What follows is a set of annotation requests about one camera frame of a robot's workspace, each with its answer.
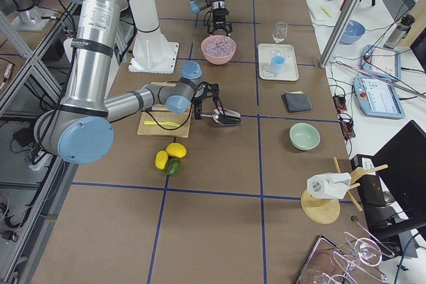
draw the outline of brown table surface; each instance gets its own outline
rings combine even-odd
[[[173,138],[137,136],[140,115],[113,124],[115,141],[100,161],[80,166],[33,284],[56,283],[292,283],[317,235],[343,243],[343,231],[365,235],[350,221],[363,214],[345,201],[331,225],[302,211],[306,179],[334,172],[337,156],[349,171],[325,71],[306,0],[226,0],[237,53],[214,66],[200,51],[206,37],[188,0],[156,0],[160,26],[180,43],[173,75],[130,73],[122,64],[110,95],[152,81],[176,80],[188,59],[197,61],[208,82],[220,84],[226,108],[242,114],[236,127],[192,120],[181,171],[171,177],[154,167],[159,150]],[[300,72],[296,82],[258,77],[257,44],[272,43],[276,21],[289,26]],[[313,110],[290,114],[280,95],[302,90]],[[203,104],[208,112],[211,102]],[[294,148],[289,129],[314,125],[321,143]]]

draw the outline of pink bowl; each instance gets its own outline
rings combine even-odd
[[[226,56],[221,56],[221,57],[209,55],[206,52],[207,45],[209,45],[212,41],[217,41],[218,39],[223,39],[223,38],[228,39],[229,42],[232,43],[234,50],[232,50],[231,54],[226,55]],[[223,65],[224,63],[227,63],[234,56],[236,49],[237,49],[237,44],[235,43],[235,41],[233,41],[230,37],[227,37],[227,36],[224,36],[224,35],[209,36],[209,37],[205,38],[201,43],[202,54],[207,59],[207,61],[209,63],[212,63],[213,65]]]

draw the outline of thermos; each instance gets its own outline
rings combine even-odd
[[[407,36],[407,33],[411,29],[411,25],[414,24],[415,19],[412,15],[406,15],[401,18],[400,21],[397,22],[397,27],[386,40],[386,43],[383,45],[385,48],[393,49],[402,38]]]

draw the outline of black monitor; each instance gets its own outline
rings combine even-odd
[[[408,220],[376,229],[379,239],[418,229],[426,239],[426,133],[411,120],[376,155],[375,166],[387,164],[379,175]]]

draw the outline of yellow lemon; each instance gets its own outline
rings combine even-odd
[[[186,148],[180,143],[173,142],[167,146],[166,152],[169,156],[183,158],[186,155]]]
[[[166,151],[158,151],[155,156],[155,167],[159,170],[164,170],[168,161],[168,154]]]

